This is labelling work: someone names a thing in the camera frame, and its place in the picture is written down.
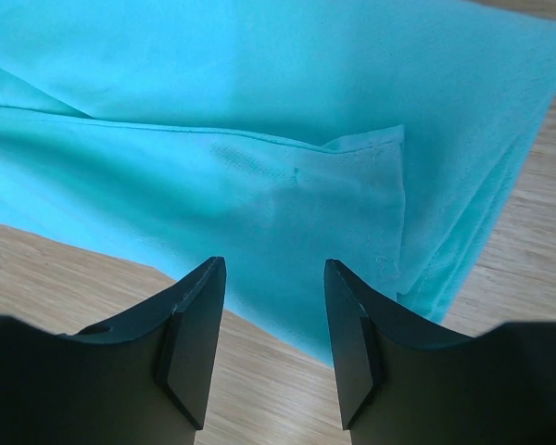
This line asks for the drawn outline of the teal green t shirt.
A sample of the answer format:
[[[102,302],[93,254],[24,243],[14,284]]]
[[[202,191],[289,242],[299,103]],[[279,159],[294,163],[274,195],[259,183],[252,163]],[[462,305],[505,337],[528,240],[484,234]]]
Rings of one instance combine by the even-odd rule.
[[[0,223],[180,278],[330,362],[323,266],[444,319],[556,93],[468,1],[0,1]]]

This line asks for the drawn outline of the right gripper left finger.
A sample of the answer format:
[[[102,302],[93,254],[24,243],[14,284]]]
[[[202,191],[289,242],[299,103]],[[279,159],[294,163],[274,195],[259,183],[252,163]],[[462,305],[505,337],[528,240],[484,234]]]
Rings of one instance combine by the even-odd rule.
[[[191,444],[205,423],[225,262],[74,335],[0,315],[0,444]]]

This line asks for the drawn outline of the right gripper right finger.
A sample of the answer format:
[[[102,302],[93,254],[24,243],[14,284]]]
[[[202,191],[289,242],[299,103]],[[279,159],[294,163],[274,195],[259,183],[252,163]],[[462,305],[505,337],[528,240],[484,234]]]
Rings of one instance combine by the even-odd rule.
[[[324,268],[342,424],[355,444],[556,444],[556,322],[478,337]]]

